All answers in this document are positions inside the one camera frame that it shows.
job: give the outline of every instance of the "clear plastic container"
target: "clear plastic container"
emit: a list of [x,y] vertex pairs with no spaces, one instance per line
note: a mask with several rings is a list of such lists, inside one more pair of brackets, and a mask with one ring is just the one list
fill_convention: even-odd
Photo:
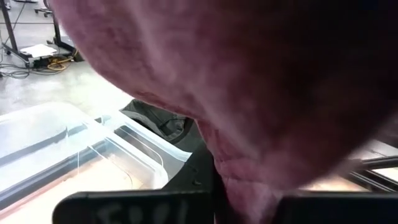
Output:
[[162,165],[170,179],[192,154],[173,146],[119,111],[103,115],[99,122]]
[[158,163],[64,103],[0,116],[0,224],[51,223],[79,191],[158,189]]

